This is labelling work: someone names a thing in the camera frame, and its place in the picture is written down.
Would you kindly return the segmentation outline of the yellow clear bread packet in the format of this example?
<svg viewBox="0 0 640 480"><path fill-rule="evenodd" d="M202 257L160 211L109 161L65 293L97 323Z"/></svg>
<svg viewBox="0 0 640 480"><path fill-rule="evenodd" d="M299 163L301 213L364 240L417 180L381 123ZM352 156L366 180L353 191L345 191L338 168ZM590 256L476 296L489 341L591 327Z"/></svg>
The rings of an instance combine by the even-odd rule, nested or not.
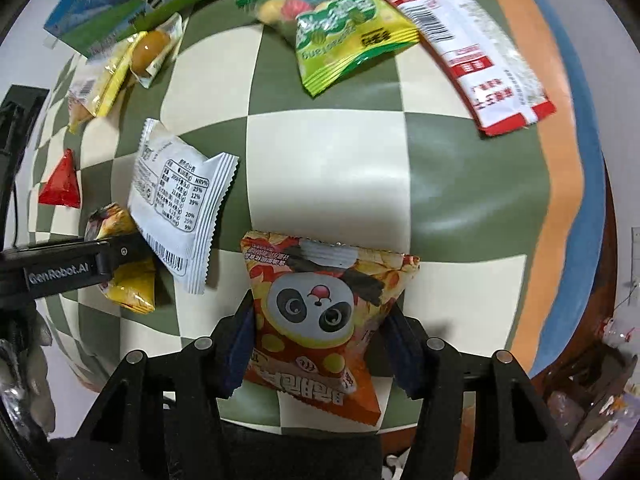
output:
<svg viewBox="0 0 640 480"><path fill-rule="evenodd" d="M81 124L105 117L111 110L129 73L134 48L146 32L136 32L76 68L67 91L68 128L76 133Z"/></svg>

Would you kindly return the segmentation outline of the white nutrition label snack packet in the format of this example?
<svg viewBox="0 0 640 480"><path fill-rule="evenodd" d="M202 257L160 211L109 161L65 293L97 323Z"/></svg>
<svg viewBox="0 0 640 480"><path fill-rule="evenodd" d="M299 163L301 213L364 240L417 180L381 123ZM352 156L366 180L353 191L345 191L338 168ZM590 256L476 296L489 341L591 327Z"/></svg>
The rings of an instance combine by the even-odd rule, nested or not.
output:
<svg viewBox="0 0 640 480"><path fill-rule="evenodd" d="M203 155L157 119L145 121L128 210L150 248L185 292L201 295L222 202L239 157Z"/></svg>

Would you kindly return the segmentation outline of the green white checkered blanket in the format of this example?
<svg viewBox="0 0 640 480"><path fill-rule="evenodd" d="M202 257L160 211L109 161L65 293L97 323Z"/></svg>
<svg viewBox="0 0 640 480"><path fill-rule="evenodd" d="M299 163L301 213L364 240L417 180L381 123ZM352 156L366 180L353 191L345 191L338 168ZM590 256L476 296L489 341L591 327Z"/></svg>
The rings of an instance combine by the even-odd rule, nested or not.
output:
<svg viewBox="0 0 640 480"><path fill-rule="evenodd" d="M32 182L65 150L78 168L78 209L31 202L34 242L78 235L93 211L128 197L143 123L160 120L206 155L240 164L218 218L205 292L160 277L156 310L140 315L99 289L50 297L43 311L76 385L102 387L130 350L180 350L233 312L250 282L248 230L410 252L421 259L406 311L463 352L507 348L532 374L554 362L585 311L589 288L561 288L586 180L570 72L537 0L476 0L515 42L555 112L485 138L431 55L414 46L334 84L300 85L292 49L235 0L195 10L177 55L150 88L131 86L107 117L67 129L66 92L80 58L52 89Z"/></svg>

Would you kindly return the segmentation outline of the red triangular snack packet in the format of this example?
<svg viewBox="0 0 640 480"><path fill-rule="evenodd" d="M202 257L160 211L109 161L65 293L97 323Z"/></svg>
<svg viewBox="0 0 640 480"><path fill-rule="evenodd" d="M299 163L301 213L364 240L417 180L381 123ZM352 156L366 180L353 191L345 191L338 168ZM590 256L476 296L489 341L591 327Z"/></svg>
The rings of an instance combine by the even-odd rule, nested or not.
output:
<svg viewBox="0 0 640 480"><path fill-rule="evenodd" d="M38 196L38 203L79 209L81 205L74 154L66 148Z"/></svg>

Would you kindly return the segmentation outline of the braised egg clear packet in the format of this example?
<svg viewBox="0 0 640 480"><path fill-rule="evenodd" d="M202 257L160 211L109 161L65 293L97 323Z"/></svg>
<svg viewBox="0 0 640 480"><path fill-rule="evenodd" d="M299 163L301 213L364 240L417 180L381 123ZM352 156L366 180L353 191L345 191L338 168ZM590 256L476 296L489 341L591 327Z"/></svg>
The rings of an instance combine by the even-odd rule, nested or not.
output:
<svg viewBox="0 0 640 480"><path fill-rule="evenodd" d="M174 13L147 32L136 44L131 55L130 70L143 88L149 89L168 55L175 50L183 35L183 19Z"/></svg>

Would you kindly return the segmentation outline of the yellow panda snack bag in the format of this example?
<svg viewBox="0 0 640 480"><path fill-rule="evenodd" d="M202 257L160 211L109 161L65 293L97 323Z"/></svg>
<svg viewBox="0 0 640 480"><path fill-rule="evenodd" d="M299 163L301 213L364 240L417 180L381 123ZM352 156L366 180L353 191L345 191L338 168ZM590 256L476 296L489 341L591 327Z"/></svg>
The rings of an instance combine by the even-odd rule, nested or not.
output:
<svg viewBox="0 0 640 480"><path fill-rule="evenodd" d="M97 209L88 219L85 240L100 240L113 236L125 236L140 232L127 209L111 203ZM120 264L114 276L99 284L102 294L115 304L139 314L155 310L155 264L149 248L137 251L139 258Z"/></svg>

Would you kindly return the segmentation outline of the red white long snack packet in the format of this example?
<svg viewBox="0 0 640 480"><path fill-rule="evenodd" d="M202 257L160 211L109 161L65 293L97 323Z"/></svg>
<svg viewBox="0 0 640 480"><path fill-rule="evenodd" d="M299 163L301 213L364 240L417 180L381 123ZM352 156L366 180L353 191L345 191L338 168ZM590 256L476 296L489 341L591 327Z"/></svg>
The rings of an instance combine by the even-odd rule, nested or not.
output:
<svg viewBox="0 0 640 480"><path fill-rule="evenodd" d="M386 0L419 29L481 133L502 136L555 113L541 81L476 0Z"/></svg>

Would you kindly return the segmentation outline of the orange panda snack bag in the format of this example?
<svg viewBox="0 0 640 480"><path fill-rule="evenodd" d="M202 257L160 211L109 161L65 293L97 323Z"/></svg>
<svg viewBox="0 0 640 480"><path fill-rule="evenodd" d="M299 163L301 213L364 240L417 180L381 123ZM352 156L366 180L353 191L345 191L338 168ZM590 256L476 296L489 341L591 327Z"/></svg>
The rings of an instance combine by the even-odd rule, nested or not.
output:
<svg viewBox="0 0 640 480"><path fill-rule="evenodd" d="M246 378L376 425L381 409L364 355L419 257L260 231L245 233L241 252L256 318Z"/></svg>

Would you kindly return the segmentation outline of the green yellow candy bag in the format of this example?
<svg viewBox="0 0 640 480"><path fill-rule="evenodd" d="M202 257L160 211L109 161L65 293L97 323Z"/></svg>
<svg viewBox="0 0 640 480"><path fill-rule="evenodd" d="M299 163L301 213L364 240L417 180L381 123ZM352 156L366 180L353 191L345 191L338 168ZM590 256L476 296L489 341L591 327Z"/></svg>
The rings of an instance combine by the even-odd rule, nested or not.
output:
<svg viewBox="0 0 640 480"><path fill-rule="evenodd" d="M296 18L300 80L318 96L364 62L418 41L416 25L385 0L329 0Z"/></svg>

